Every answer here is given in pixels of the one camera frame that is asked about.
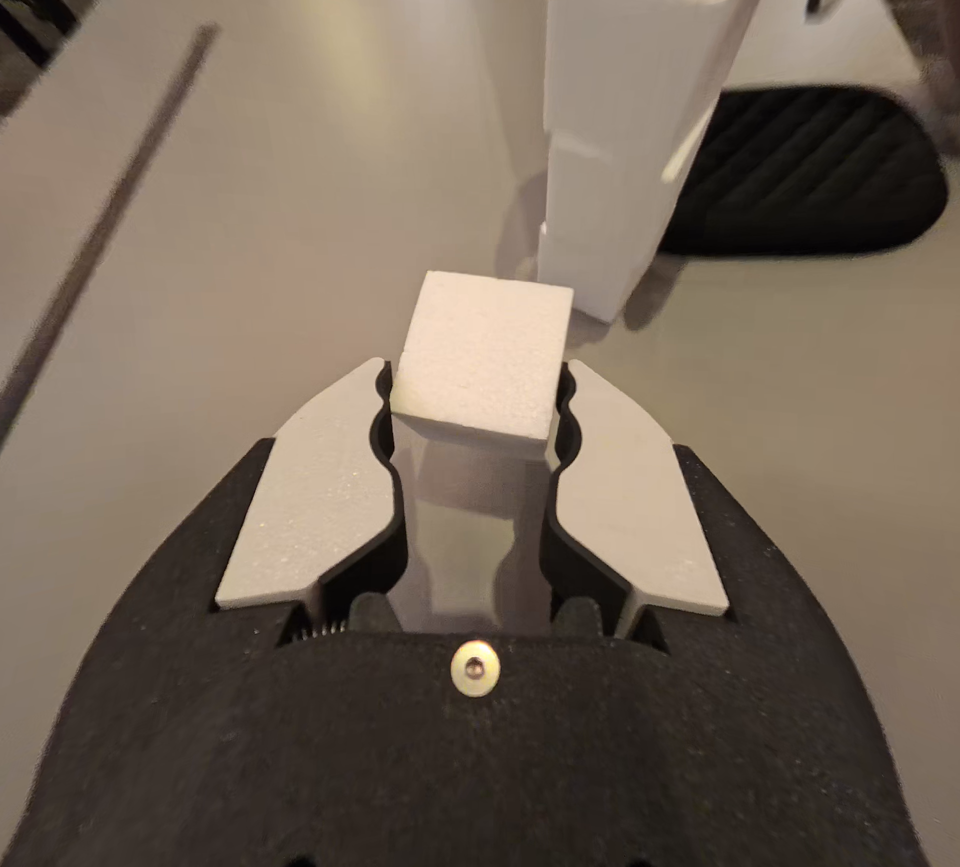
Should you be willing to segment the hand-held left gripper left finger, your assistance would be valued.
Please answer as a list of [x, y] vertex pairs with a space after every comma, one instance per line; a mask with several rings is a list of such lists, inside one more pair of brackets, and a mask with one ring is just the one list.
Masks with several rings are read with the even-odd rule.
[[272, 437], [226, 564], [221, 610], [302, 605], [324, 631], [406, 571], [391, 364], [373, 357], [323, 389]]

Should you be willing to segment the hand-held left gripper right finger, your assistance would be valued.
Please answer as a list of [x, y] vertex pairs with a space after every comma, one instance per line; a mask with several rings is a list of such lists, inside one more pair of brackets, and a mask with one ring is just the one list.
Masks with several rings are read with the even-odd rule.
[[648, 608], [724, 617], [730, 600], [666, 430], [579, 360], [563, 367], [557, 414], [539, 565], [558, 606], [588, 600], [616, 639]]

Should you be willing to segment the white hard foam cube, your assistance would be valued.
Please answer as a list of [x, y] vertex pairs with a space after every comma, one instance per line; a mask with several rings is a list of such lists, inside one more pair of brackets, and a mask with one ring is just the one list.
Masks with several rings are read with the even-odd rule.
[[552, 141], [664, 163], [705, 122], [760, 0], [547, 0]]
[[546, 221], [540, 225], [535, 279], [573, 291], [573, 307], [611, 324], [654, 261], [660, 240], [642, 231], [614, 240], [595, 233], [562, 237]]
[[545, 456], [573, 306], [565, 286], [429, 271], [390, 409], [420, 436]]
[[669, 153], [638, 143], [603, 149], [569, 133], [553, 134], [542, 237], [578, 248], [623, 243], [657, 249], [704, 133], [690, 129]]

